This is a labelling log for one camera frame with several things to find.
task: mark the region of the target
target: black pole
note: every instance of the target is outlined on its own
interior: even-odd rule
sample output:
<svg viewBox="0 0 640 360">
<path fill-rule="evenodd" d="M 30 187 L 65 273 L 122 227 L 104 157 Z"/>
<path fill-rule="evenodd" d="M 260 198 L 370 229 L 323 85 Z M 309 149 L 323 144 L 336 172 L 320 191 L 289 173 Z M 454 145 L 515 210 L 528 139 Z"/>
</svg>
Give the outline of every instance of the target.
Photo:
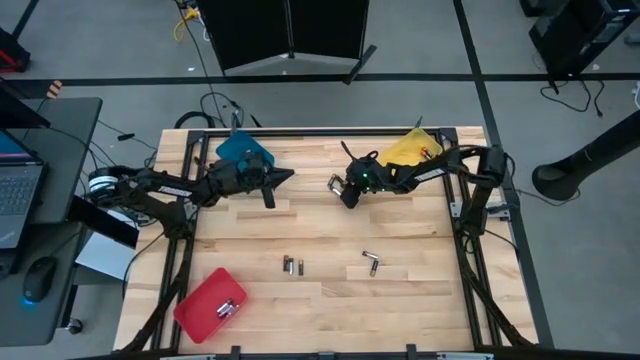
<svg viewBox="0 0 640 360">
<path fill-rule="evenodd" d="M 540 194 L 569 200 L 589 175 L 640 146 L 640 110 L 607 130 L 573 155 L 553 164 L 538 166 L 532 174 Z"/>
</svg>

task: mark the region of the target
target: red tray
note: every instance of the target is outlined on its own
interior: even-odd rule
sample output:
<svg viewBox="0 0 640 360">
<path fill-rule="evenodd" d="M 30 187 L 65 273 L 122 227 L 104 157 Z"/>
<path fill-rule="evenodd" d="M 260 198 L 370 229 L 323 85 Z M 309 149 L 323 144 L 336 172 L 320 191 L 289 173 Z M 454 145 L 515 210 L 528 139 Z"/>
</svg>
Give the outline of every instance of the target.
<svg viewBox="0 0 640 360">
<path fill-rule="evenodd" d="M 227 300 L 240 307 L 230 316 L 219 319 L 217 310 Z M 231 274 L 218 268 L 173 310 L 173 317 L 194 343 L 213 336 L 247 301 L 247 293 Z"/>
</svg>

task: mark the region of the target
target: wooden table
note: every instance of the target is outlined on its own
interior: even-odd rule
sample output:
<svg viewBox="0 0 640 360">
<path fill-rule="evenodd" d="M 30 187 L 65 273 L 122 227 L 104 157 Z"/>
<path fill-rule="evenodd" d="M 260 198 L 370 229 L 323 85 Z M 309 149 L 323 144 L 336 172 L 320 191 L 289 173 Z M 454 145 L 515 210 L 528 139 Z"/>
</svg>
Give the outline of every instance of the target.
<svg viewBox="0 0 640 360">
<path fill-rule="evenodd" d="M 457 131 L 461 144 L 486 144 L 481 127 Z M 156 170 L 180 174 L 187 132 L 164 131 Z M 296 175 L 276 190 L 276 209 L 265 209 L 260 192 L 254 192 L 201 210 L 190 290 L 224 267 L 250 300 L 208 341 L 194 344 L 183 334 L 180 353 L 229 353 L 232 345 L 240 345 L 243 353 L 406 351 L 408 343 L 418 351 L 472 349 L 442 180 L 424 183 L 409 195 L 365 195 L 354 210 L 327 190 L 331 174 L 343 176 L 349 163 L 340 140 L 354 155 L 364 156 L 397 139 L 259 138 L 277 166 L 295 169 Z M 209 162 L 216 159 L 219 143 L 211 141 Z M 490 219 L 487 229 L 511 237 L 506 222 Z M 159 226 L 142 230 L 138 249 L 160 232 Z M 489 234 L 481 242 L 494 299 L 535 342 L 513 248 Z M 156 306 L 166 245 L 158 241 L 133 264 L 114 348 L 127 344 Z M 369 277 L 371 260 L 363 250 L 381 256 L 375 278 Z M 285 254 L 296 262 L 304 259 L 304 276 L 282 271 Z M 484 308 L 477 299 L 476 304 L 488 343 Z M 166 319 L 164 346 L 171 311 Z"/>
</svg>

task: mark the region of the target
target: black metal frame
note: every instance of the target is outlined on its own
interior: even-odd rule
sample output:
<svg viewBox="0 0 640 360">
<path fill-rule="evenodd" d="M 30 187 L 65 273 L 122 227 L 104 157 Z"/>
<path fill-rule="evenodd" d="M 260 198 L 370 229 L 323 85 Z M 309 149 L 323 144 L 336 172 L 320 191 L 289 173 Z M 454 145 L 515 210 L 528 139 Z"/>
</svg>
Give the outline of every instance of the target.
<svg viewBox="0 0 640 360">
<path fill-rule="evenodd" d="M 406 127 L 352 128 L 352 129 L 315 128 L 315 129 L 251 129 L 251 130 L 248 130 L 248 132 L 255 137 L 359 136 L 359 135 L 361 136 L 394 136 L 394 135 L 402 136 L 402 135 L 405 135 L 409 130 L 410 128 L 406 128 Z M 436 129 L 426 128 L 425 130 L 427 131 L 428 134 L 434 136 L 435 139 L 442 145 L 445 145 L 445 141 L 448 141 L 451 146 L 455 146 L 458 144 L 457 131 L 455 128 L 436 128 Z M 213 138 L 227 137 L 228 135 L 229 135 L 229 130 L 191 130 L 189 131 L 187 135 L 187 144 L 186 144 L 187 146 L 186 146 L 186 151 L 183 159 L 181 176 L 186 178 L 189 175 L 189 171 L 191 169 L 191 163 L 193 162 L 193 159 L 194 159 L 195 145 L 197 143 L 201 144 L 198 158 L 200 159 L 201 162 L 206 162 L 210 140 Z M 203 174 L 202 168 L 199 168 L 197 171 L 197 177 L 199 178 L 203 175 L 204 174 Z M 467 187 L 467 182 L 461 178 L 458 178 L 458 179 L 459 179 L 459 186 L 460 186 L 463 200 L 469 199 L 470 195 L 469 195 L 469 189 Z M 444 176 L 443 183 L 444 183 L 447 204 L 455 202 L 456 199 L 453 191 L 451 177 Z M 450 207 L 447 206 L 447 208 L 449 208 L 451 225 L 452 225 L 452 228 L 454 228 L 455 218 L 451 213 Z M 458 266 L 460 269 L 460 273 L 462 275 L 464 274 L 465 270 L 470 266 L 470 264 L 467 259 L 467 254 L 463 247 L 464 246 L 463 239 L 457 234 L 455 229 L 453 234 L 454 234 L 453 237 L 455 242 L 456 254 L 458 258 Z M 490 300 L 491 291 L 489 288 L 488 274 L 487 274 L 486 266 L 484 263 L 484 257 L 482 254 L 482 248 L 481 248 L 480 242 L 477 237 L 472 238 L 471 241 L 475 249 L 474 260 L 476 262 L 476 272 L 478 274 L 479 286 L 485 292 L 483 294 L 484 296 L 479 296 L 479 297 L 481 300 L 483 300 L 483 303 L 485 303 L 486 299 L 489 299 L 489 301 L 492 302 L 492 300 Z M 171 283 L 171 277 L 173 274 L 173 268 L 175 264 L 177 242 L 178 240 L 171 240 L 168 245 L 167 257 L 166 257 L 165 266 L 163 269 L 159 299 L 161 299 L 164 296 L 164 294 L 166 294 L 169 284 Z M 186 261 L 188 263 L 189 270 L 191 266 L 191 259 L 193 256 L 193 248 L 194 248 L 193 245 L 194 245 L 193 240 L 187 241 L 185 245 L 184 253 L 183 253 L 183 261 Z M 470 282 L 468 281 L 467 278 L 465 278 L 465 276 L 461 276 L 461 281 L 463 285 L 465 306 L 467 310 L 467 318 L 469 320 L 469 329 L 471 332 L 472 342 L 473 342 L 474 348 L 478 349 L 483 346 L 486 346 L 482 341 L 482 335 L 480 331 L 480 322 L 478 319 L 478 312 L 475 306 L 474 286 L 472 286 L 472 285 L 475 285 L 475 289 L 477 291 L 478 284 L 470 284 Z M 188 282 L 185 282 L 182 284 L 182 287 L 178 294 L 178 302 L 182 301 L 186 297 L 188 286 L 189 286 Z M 493 308 L 497 309 L 497 306 L 495 305 L 495 303 L 490 305 L 493 305 Z M 501 346 L 502 340 L 500 335 L 500 329 L 498 327 L 498 322 L 496 319 L 494 319 L 494 316 L 490 313 L 488 308 L 487 308 L 487 320 L 488 320 L 489 330 L 491 334 L 491 345 Z M 152 336 L 152 341 L 151 341 L 151 350 L 160 349 L 163 329 L 164 329 L 164 319 L 160 321 L 156 330 L 154 331 L 154 334 Z M 180 345 L 180 337 L 181 337 L 180 326 L 174 320 L 174 324 L 171 330 L 171 342 L 170 342 L 169 350 L 176 351 L 176 352 L 178 351 L 178 348 Z M 393 358 L 406 359 L 407 354 L 409 352 L 416 354 L 416 356 L 420 355 L 420 356 L 426 356 L 426 357 L 432 357 L 434 356 L 434 354 L 436 354 L 434 352 L 418 353 L 417 351 L 415 351 L 415 346 L 411 344 L 408 345 L 408 349 L 413 349 L 413 350 L 412 351 L 408 350 L 408 352 L 399 352 L 399 353 L 366 353 L 366 354 L 360 354 L 360 355 L 355 353 L 353 354 L 342 353 L 341 357 L 346 355 L 349 355 L 349 356 L 353 355 L 355 357 L 366 356 L 368 358 L 376 357 L 376 358 L 385 358 L 385 359 L 393 359 Z M 289 356 L 304 357 L 307 355 L 311 356 L 312 354 L 287 354 L 287 355 L 269 354 L 269 355 L 271 356 L 275 355 L 278 358 L 284 358 Z"/>
</svg>

